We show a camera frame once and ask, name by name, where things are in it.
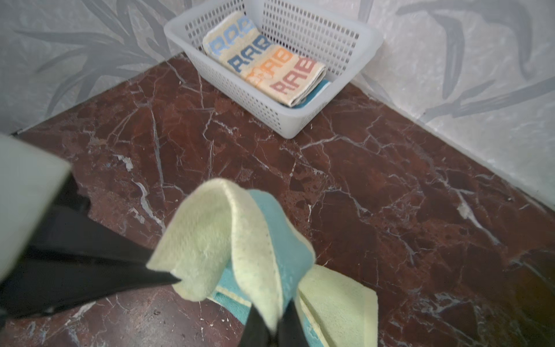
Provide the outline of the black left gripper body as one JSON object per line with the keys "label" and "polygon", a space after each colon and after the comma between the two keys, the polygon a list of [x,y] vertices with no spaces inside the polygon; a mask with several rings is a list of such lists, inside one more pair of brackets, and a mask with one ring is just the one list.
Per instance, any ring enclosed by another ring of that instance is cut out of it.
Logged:
{"label": "black left gripper body", "polygon": [[49,213],[54,208],[67,207],[87,213],[90,198],[79,193],[79,185],[72,173],[55,185],[17,183],[14,179],[1,182],[1,277],[13,272],[23,258],[31,241],[48,225]]}

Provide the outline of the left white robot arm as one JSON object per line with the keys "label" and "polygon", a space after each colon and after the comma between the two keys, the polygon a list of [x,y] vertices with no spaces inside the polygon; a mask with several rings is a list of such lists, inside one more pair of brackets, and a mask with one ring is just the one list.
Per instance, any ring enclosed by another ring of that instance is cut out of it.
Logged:
{"label": "left white robot arm", "polygon": [[89,209],[67,161],[1,136],[1,319],[176,283],[147,268],[152,250],[93,221]]}

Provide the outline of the blue bunny pattern towel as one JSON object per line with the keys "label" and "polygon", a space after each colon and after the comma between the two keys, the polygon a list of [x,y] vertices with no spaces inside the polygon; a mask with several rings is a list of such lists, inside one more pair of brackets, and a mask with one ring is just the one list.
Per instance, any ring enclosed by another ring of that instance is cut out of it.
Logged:
{"label": "blue bunny pattern towel", "polygon": [[310,104],[314,98],[316,98],[319,94],[321,94],[330,84],[329,80],[323,79],[318,86],[316,86],[307,96],[303,99],[300,104],[296,105],[294,108],[303,108],[306,105]]}

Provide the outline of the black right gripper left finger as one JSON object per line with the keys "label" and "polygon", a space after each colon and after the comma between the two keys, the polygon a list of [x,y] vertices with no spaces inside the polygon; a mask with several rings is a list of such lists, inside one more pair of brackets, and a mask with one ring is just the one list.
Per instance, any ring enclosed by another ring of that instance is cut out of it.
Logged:
{"label": "black right gripper left finger", "polygon": [[273,346],[273,337],[257,308],[252,306],[238,347],[270,346]]}

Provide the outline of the beige towel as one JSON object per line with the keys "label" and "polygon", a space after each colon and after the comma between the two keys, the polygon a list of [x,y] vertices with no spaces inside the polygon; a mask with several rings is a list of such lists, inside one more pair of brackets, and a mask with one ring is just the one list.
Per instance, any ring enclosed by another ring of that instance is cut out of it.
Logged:
{"label": "beige towel", "polygon": [[245,82],[290,108],[300,104],[327,73],[322,62],[273,43],[240,11],[210,30],[202,48]]}

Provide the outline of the pale green towel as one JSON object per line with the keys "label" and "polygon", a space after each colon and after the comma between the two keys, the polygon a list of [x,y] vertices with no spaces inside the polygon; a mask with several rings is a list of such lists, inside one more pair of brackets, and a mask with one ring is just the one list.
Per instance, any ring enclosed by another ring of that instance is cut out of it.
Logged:
{"label": "pale green towel", "polygon": [[247,331],[277,338],[287,317],[300,325],[288,345],[376,346],[377,294],[316,263],[312,244],[268,192],[211,179],[176,210],[147,262],[176,277],[183,299],[209,299]]}

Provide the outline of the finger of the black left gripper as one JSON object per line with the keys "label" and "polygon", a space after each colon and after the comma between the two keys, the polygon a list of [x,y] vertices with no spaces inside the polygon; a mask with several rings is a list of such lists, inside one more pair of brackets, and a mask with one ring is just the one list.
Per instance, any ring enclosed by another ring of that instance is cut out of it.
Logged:
{"label": "finger of the black left gripper", "polygon": [[27,258],[1,282],[1,318],[55,315],[120,292],[178,282],[142,263]]}
{"label": "finger of the black left gripper", "polygon": [[67,207],[54,208],[48,225],[25,251],[40,260],[144,265],[153,250],[117,234],[87,215]]}

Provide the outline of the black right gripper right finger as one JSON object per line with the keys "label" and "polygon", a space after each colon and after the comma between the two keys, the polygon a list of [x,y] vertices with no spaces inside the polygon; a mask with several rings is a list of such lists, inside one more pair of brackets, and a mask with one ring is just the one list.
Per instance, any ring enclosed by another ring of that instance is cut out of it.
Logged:
{"label": "black right gripper right finger", "polygon": [[277,327],[278,347],[309,347],[293,300],[286,307]]}

